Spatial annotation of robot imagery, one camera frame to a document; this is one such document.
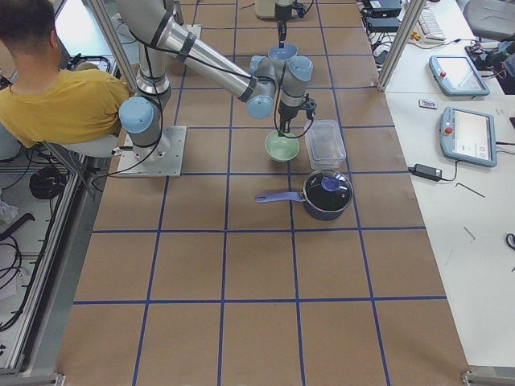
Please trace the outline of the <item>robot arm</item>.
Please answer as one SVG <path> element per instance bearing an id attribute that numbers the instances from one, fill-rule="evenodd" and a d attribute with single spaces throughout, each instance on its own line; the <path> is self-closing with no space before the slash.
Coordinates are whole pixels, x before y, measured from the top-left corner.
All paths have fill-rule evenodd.
<path id="1" fill-rule="evenodd" d="M 180 24 L 172 2 L 118 1 L 116 5 L 138 42 L 138 95 L 169 95 L 164 60 L 170 55 L 245 103 L 251 117 L 274 117 L 275 130 L 265 140 L 270 158 L 287 162 L 297 156 L 299 139 L 290 134 L 290 122 L 299 111 L 312 121 L 316 108 L 306 93 L 314 70 L 309 58 L 297 53 L 286 58 L 255 55 L 245 71 Z"/>

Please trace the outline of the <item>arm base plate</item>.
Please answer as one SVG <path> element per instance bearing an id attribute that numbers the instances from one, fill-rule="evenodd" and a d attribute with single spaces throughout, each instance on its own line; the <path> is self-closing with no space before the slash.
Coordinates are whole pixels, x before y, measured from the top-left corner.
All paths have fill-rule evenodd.
<path id="1" fill-rule="evenodd" d="M 200 24 L 184 24 L 189 33 L 192 33 L 197 39 L 201 36 L 202 26 Z"/>
<path id="2" fill-rule="evenodd" d="M 183 165 L 183 152 L 187 127 L 164 126 L 161 139 L 156 148 L 135 146 L 127 133 L 125 146 L 117 166 L 117 176 L 125 178 L 179 177 Z"/>

